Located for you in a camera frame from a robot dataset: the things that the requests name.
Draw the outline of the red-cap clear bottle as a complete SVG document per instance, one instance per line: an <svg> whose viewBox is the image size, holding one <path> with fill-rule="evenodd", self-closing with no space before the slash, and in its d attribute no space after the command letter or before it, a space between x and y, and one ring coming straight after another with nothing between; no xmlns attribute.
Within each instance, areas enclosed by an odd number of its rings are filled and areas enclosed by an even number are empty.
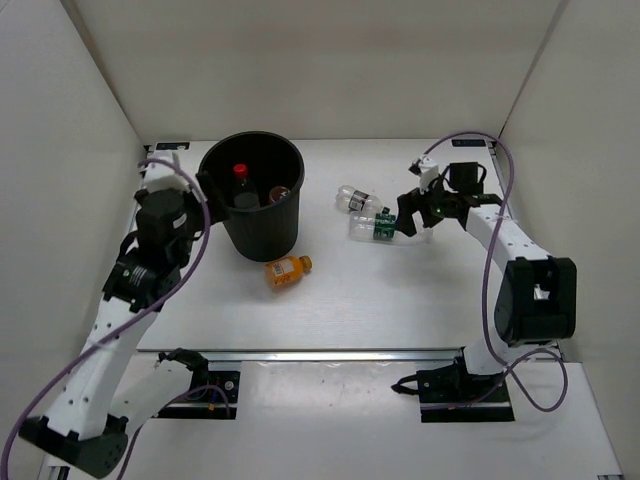
<svg viewBox="0 0 640 480"><path fill-rule="evenodd" d="M234 207L241 210L254 210L260 207L257 189L249 178L249 169L246 164L239 163L233 166L235 184L233 189Z"/></svg>

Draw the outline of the large clear green-label bottle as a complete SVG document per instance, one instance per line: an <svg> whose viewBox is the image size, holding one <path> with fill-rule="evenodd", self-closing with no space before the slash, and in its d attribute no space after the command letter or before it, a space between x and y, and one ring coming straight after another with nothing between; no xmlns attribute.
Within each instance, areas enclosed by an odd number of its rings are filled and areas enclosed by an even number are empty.
<svg viewBox="0 0 640 480"><path fill-rule="evenodd" d="M433 237L431 229L418 231L407 236L396 229L396 216L389 213L376 213L371 216L364 212L352 212L349 219L349 238L354 241L381 245L413 246L430 243Z"/></svg>

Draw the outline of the orange juice bottle fruit label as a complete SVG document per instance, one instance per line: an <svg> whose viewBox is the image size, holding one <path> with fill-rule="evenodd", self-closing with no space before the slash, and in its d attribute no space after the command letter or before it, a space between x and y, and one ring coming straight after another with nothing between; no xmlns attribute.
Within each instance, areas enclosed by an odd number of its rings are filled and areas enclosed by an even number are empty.
<svg viewBox="0 0 640 480"><path fill-rule="evenodd" d="M268 194L268 202L269 204L275 204L284 198L286 198L290 194L290 189L285 186L275 186L273 187Z"/></svg>

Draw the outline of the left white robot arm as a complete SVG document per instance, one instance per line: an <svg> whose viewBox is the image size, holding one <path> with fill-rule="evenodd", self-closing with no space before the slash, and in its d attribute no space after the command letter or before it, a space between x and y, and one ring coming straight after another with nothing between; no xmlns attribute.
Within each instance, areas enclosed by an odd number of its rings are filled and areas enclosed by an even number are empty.
<svg viewBox="0 0 640 480"><path fill-rule="evenodd" d="M139 341L194 274L209 240L206 198L181 169L147 175L135 195L136 228L121 244L81 354L49 383L63 389L45 413L28 407L9 438L21 438L95 479L125 469L141 427L166 405L210 388L208 361L177 348L124 392L122 376Z"/></svg>

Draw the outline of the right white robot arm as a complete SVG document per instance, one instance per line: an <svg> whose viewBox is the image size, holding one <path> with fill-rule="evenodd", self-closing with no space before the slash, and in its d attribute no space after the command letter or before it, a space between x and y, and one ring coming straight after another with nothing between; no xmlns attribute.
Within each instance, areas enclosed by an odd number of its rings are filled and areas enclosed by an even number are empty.
<svg viewBox="0 0 640 480"><path fill-rule="evenodd" d="M539 346L572 337L576 330L577 267L537 245L508 215L503 199L484 190L486 169L477 162L458 162L445 169L426 157L409 168L418 187L398 197L396 228L417 233L421 216L431 229L454 219L487 252L487 268L502 274L491 319L483 337L462 351L464 365L449 375L449 387L470 400L496 375Z"/></svg>

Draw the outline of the black plastic waste bin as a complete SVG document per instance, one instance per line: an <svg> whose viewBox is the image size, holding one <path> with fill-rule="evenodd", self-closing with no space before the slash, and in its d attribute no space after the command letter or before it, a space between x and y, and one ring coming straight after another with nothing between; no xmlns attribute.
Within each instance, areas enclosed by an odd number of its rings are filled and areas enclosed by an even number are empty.
<svg viewBox="0 0 640 480"><path fill-rule="evenodd" d="M259 195L258 209L234 207L233 166L239 163L248 166L249 178ZM270 262L285 256L294 247L305 168L302 154L290 140L264 131L231 135L207 151L198 172L208 172L224 195L230 219L220 223L241 255L257 262ZM268 194L275 186L289 188L290 194L269 204Z"/></svg>

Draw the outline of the small clear black-cap bottle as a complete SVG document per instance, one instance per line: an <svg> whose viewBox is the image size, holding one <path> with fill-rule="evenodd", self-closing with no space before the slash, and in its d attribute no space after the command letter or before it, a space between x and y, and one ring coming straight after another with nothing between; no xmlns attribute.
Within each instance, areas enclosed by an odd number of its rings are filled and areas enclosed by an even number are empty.
<svg viewBox="0 0 640 480"><path fill-rule="evenodd" d="M375 195L358 190L351 185L342 185L335 196L336 207L343 213L381 213L385 206Z"/></svg>

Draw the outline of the orange juice bottle with barcode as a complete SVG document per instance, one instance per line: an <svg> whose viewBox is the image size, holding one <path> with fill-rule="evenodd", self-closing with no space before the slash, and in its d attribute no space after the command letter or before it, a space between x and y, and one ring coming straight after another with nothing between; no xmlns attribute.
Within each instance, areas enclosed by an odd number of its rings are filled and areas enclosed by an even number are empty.
<svg viewBox="0 0 640 480"><path fill-rule="evenodd" d="M312 270L309 256L287 256L267 263L264 266L265 279L272 289L279 289L295 284Z"/></svg>

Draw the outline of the aluminium rail front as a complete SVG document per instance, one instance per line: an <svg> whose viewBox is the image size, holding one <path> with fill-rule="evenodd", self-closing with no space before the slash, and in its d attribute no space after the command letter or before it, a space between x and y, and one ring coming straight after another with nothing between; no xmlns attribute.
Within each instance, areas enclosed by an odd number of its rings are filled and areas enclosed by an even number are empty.
<svg viewBox="0 0 640 480"><path fill-rule="evenodd" d="M302 349L302 350L199 350L214 362L449 362L458 349Z"/></svg>

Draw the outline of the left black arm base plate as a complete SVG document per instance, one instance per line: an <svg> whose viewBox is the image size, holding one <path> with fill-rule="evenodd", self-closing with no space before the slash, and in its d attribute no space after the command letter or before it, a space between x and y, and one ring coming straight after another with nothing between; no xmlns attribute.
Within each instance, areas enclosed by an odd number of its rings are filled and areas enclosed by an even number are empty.
<svg viewBox="0 0 640 480"><path fill-rule="evenodd" d="M161 419L234 420L237 415L241 372L238 366L219 366L201 353L175 349L160 352L157 365L178 362L190 373L187 393L157 414Z"/></svg>

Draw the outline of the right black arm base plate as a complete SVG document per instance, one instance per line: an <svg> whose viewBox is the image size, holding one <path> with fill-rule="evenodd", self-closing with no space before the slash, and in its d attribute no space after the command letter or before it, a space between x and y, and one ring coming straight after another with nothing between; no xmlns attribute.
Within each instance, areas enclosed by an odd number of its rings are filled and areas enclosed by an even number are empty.
<svg viewBox="0 0 640 480"><path fill-rule="evenodd" d="M515 420L505 375L471 374L462 357L447 366L417 370L399 379L391 389L400 395L418 397L423 424Z"/></svg>

